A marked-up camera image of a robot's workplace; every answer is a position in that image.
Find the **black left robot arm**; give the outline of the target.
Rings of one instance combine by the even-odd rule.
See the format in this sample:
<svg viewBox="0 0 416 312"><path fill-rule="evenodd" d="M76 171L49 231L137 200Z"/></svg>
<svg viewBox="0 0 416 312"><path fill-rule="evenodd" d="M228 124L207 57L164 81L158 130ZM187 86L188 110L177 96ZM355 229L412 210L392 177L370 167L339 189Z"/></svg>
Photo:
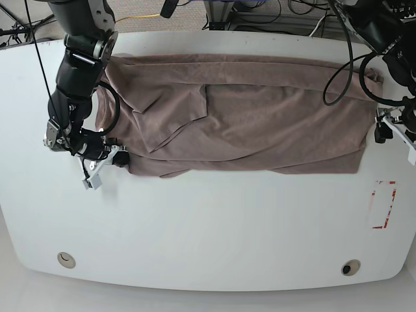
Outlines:
<svg viewBox="0 0 416 312"><path fill-rule="evenodd" d="M398 135L408 146L408 161L415 164L415 97L385 99L365 84L367 64L381 57L390 76L415 95L415 2L414 1L329 1L346 36L353 34L371 52L360 57L359 83L379 105L375 141L385 143Z"/></svg>

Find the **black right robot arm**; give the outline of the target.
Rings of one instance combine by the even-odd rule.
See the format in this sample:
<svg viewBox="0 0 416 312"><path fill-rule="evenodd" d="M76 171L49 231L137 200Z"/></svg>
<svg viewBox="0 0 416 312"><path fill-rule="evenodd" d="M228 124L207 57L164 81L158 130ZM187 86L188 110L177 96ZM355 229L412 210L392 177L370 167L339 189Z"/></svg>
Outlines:
<svg viewBox="0 0 416 312"><path fill-rule="evenodd" d="M99 172L104 166L125 166L129 162L125 147L115 139L106 139L121 113L116 91L101 79L118 37L116 19L106 1L49 1L48 5L66 33L66 49L56 89L49 96L44 145L51 151L68 151L78 157L84 187L96 190L102 184ZM95 132L83 124L92 112L92 95L99 87L113 96L115 111L108 127Z"/></svg>

